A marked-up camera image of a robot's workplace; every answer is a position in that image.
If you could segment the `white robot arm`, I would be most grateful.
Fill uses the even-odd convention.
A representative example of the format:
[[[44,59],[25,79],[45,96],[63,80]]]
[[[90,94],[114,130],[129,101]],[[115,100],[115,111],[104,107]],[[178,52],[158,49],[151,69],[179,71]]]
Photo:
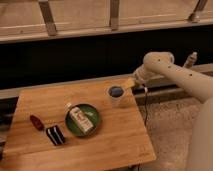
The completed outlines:
[[[176,65],[171,52],[149,52],[124,87],[145,86],[157,74],[202,103],[194,122],[185,171],[213,171],[213,77]]]

